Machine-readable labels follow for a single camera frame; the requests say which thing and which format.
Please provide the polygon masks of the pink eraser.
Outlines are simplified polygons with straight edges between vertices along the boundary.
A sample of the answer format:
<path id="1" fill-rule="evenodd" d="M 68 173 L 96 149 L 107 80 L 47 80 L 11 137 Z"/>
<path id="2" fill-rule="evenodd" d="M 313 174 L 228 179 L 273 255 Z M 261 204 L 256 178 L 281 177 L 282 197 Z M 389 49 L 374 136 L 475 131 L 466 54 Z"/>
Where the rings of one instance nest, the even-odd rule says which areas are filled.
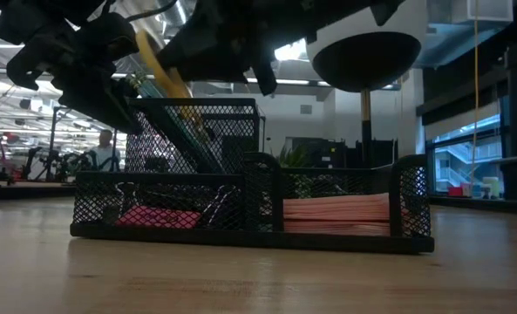
<path id="1" fill-rule="evenodd" d="M 134 206 L 116 222 L 116 226 L 134 226 L 165 229 L 193 229 L 201 218 L 194 211 Z"/>

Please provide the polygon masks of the pale green cup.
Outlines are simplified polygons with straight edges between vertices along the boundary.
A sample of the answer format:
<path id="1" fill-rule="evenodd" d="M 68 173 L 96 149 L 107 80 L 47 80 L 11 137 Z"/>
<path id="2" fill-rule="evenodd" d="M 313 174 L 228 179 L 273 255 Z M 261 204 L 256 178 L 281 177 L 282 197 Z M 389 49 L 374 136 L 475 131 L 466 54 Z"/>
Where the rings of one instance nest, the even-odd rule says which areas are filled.
<path id="1" fill-rule="evenodd" d="M 500 197 L 500 180 L 498 177 L 484 177 L 481 189 L 486 199 L 498 199 Z"/>

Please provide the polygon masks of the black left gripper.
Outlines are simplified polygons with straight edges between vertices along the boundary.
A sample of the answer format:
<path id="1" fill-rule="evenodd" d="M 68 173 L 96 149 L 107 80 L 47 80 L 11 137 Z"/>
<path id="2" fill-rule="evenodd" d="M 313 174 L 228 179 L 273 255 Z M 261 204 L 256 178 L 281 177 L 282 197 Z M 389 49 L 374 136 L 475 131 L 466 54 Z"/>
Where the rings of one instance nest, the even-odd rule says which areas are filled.
<path id="1" fill-rule="evenodd" d="M 37 89 L 41 74 L 63 92 L 61 104 L 123 133 L 138 133 L 139 122 L 129 100 L 138 93 L 111 76 L 114 62 L 137 52 L 133 26 L 118 13 L 106 13 L 73 29 L 66 21 L 33 32 L 7 64 L 16 85 Z"/>

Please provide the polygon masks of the black aluminium table frame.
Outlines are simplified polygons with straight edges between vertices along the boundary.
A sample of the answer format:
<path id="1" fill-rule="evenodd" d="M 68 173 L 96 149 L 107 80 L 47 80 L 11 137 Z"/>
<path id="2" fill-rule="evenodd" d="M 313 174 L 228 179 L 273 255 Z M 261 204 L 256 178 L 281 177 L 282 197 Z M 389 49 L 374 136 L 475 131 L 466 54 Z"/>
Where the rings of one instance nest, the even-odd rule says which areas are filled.
<path id="1" fill-rule="evenodd" d="M 465 196 L 449 196 L 436 190 L 436 173 L 433 162 L 428 162 L 429 195 L 431 201 L 438 205 L 455 206 L 511 212 L 517 214 L 517 44 L 507 48 L 504 57 L 505 65 L 477 77 L 473 82 L 465 84 L 454 91 L 424 103 L 418 114 L 424 119 L 431 115 L 434 122 L 449 119 L 470 111 L 476 113 L 480 107 L 488 106 L 499 97 L 499 91 L 507 93 L 507 108 L 503 111 L 506 122 L 500 127 L 501 147 L 505 157 L 492 163 L 500 168 L 503 174 L 505 192 L 504 200 L 469 199 Z"/>

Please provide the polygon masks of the white globe table lamp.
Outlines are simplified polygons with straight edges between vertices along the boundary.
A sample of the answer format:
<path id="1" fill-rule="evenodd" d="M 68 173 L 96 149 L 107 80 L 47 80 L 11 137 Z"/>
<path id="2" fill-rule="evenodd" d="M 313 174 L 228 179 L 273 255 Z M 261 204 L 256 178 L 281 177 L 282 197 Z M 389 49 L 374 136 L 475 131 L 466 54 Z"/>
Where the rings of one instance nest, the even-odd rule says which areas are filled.
<path id="1" fill-rule="evenodd" d="M 363 161 L 372 157 L 371 92 L 412 67 L 427 24 L 426 0 L 389 0 L 324 26 L 306 41 L 308 59 L 323 81 L 360 94 Z"/>

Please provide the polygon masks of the black binder clip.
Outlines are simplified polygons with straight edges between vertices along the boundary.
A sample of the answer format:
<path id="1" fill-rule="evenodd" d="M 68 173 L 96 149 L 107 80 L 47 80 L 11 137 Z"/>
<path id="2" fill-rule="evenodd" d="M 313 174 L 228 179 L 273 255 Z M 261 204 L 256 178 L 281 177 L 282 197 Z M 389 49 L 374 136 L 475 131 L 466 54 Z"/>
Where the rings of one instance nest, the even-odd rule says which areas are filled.
<path id="1" fill-rule="evenodd" d="M 206 210 L 209 229 L 232 230 L 240 225 L 240 189 L 232 185 L 220 186 Z"/>
<path id="2" fill-rule="evenodd" d="M 126 211 L 130 184 L 127 182 L 116 183 L 111 187 L 110 193 L 104 198 L 102 208 L 102 220 L 105 224 L 112 225 Z"/>

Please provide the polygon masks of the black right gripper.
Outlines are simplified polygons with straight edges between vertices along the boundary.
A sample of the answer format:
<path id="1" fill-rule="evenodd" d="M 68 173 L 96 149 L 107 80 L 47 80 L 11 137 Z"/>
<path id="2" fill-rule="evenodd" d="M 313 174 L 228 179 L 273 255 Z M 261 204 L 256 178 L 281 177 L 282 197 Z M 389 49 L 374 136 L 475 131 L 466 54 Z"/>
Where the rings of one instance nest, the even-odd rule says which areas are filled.
<path id="1" fill-rule="evenodd" d="M 309 26 L 310 0 L 197 0 L 183 40 L 171 40 L 157 59 L 184 81 L 243 83 L 237 58 L 223 48 L 248 45 L 250 68 L 267 96 L 277 88 L 273 48 L 304 38 Z"/>

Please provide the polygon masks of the black mesh desk organizer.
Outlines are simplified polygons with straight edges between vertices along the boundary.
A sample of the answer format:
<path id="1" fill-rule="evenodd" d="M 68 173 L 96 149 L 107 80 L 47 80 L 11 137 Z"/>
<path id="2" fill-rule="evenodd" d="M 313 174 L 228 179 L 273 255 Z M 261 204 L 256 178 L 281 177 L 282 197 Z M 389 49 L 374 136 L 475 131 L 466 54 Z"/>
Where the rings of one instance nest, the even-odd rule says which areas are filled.
<path id="1" fill-rule="evenodd" d="M 183 164 L 174 160 L 175 148 L 167 147 L 151 130 L 139 110 L 147 101 L 133 99 L 129 103 L 140 131 L 127 137 L 125 168 L 120 172 L 84 171 L 77 175 L 70 226 L 73 236 L 274 249 L 406 254 L 433 251 L 424 156 L 409 155 L 374 168 L 282 167 L 276 156 L 260 148 L 264 121 L 253 99 L 191 99 L 212 137 L 209 146 L 223 168 L 222 173 L 199 173 L 183 169 Z M 201 218 L 193 229 L 105 224 L 104 198 L 120 182 L 130 184 L 126 211 L 148 206 L 199 212 Z M 207 227 L 207 207 L 223 185 L 240 189 L 237 229 Z M 284 231 L 284 199 L 382 193 L 390 196 L 389 236 Z"/>

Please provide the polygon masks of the pink sticky note pad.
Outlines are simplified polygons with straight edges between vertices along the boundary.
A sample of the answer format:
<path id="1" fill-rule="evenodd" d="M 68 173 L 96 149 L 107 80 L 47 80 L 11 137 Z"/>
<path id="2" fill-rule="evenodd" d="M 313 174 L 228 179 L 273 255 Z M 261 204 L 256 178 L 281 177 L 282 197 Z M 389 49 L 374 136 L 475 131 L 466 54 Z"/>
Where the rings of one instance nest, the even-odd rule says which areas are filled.
<path id="1" fill-rule="evenodd" d="M 288 233 L 389 236 L 390 218 L 388 193 L 283 200 Z"/>

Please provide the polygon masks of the person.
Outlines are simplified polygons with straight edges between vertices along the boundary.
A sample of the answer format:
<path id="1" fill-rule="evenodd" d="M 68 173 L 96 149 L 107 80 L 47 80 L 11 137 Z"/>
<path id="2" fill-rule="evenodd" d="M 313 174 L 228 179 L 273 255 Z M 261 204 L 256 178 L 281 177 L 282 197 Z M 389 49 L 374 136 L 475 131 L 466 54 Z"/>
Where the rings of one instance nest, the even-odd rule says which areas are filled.
<path id="1" fill-rule="evenodd" d="M 120 170 L 120 151 L 113 147 L 112 140 L 113 133 L 110 130 L 104 129 L 99 134 L 98 145 L 89 149 L 89 152 L 95 153 L 95 164 L 99 171 L 111 172 Z"/>

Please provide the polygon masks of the potted succulent plant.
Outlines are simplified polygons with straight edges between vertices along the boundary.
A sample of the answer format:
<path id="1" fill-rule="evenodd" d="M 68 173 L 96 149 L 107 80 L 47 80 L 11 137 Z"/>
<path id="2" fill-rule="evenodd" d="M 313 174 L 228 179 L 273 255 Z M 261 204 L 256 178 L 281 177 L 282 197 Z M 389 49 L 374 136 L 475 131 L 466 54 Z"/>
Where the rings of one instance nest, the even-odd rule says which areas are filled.
<path id="1" fill-rule="evenodd" d="M 283 147 L 276 159 L 282 167 L 308 167 L 310 165 L 308 151 L 305 146 L 295 148 Z"/>

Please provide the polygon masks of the black partition cabinet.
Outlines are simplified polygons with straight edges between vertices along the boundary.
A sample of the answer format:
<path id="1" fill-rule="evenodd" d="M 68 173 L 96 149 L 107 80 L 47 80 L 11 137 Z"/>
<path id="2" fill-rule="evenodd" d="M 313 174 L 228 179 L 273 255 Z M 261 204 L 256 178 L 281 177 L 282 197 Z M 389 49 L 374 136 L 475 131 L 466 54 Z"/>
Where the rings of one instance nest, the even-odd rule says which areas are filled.
<path id="1" fill-rule="evenodd" d="M 398 159 L 397 140 L 371 140 L 371 159 L 364 161 L 363 147 L 360 141 L 354 147 L 348 147 L 344 140 L 326 140 L 320 138 L 287 138 L 283 147 L 295 148 L 305 146 L 310 165 L 316 168 L 370 168 L 392 164 Z"/>

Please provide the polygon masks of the yellow pen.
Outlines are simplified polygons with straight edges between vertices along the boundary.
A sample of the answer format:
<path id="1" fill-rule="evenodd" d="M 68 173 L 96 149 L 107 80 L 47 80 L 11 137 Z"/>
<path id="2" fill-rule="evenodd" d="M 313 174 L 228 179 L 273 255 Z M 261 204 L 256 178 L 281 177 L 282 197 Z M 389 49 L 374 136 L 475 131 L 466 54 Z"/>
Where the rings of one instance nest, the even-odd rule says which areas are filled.
<path id="1" fill-rule="evenodd" d="M 151 70 L 158 85 L 165 90 L 167 97 L 170 99 L 191 99 L 193 94 L 183 81 L 178 70 L 175 67 L 167 70 L 158 60 L 160 45 L 154 37 L 147 31 L 137 31 L 135 39 L 141 59 Z M 187 132 L 194 137 L 208 141 L 209 138 L 203 119 L 191 104 L 192 102 L 188 101 L 185 106 L 181 106 L 179 109 L 165 108 L 167 117 L 172 123 L 177 124 L 180 129 L 185 127 Z"/>

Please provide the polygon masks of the light blue pen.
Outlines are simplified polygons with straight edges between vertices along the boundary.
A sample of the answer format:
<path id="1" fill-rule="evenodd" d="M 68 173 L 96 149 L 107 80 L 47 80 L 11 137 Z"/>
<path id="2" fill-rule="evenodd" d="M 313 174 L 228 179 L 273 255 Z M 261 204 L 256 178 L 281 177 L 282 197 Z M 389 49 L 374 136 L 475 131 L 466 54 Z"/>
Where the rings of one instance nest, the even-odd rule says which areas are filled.
<path id="1" fill-rule="evenodd" d="M 153 98 L 153 85 L 145 75 L 130 73 L 126 75 L 126 81 L 138 94 L 138 98 Z"/>

